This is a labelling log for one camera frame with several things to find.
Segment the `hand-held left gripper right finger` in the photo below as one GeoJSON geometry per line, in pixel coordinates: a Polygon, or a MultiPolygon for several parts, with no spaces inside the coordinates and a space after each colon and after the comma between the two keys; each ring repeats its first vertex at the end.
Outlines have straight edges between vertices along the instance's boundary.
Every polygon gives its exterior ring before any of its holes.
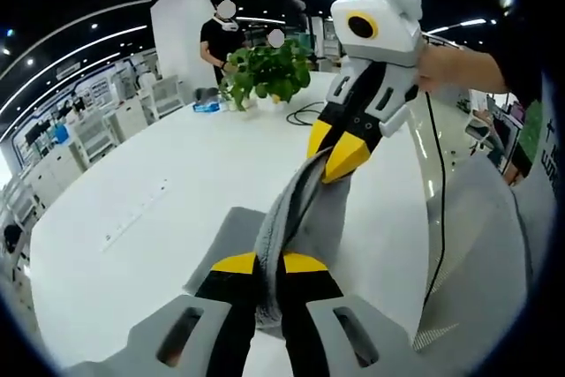
{"type": "Polygon", "coordinates": [[[356,295],[343,295],[321,261],[280,259],[282,333],[295,376],[438,376],[405,330],[356,295]]]}

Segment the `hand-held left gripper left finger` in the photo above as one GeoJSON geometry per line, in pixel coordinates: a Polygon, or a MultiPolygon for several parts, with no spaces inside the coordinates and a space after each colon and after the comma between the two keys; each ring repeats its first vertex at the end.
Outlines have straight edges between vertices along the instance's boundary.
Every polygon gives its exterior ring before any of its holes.
{"type": "Polygon", "coordinates": [[[260,267],[255,253],[216,262],[193,296],[174,298],[129,332],[125,347],[68,376],[240,376],[255,333],[260,267]]]}

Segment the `person's right hand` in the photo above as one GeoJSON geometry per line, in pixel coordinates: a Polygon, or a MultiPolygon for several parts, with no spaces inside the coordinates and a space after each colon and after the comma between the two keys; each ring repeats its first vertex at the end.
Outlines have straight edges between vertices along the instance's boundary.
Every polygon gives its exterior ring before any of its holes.
{"type": "Polygon", "coordinates": [[[418,57],[418,86],[432,92],[450,82],[450,50],[443,46],[427,44],[418,57]]]}

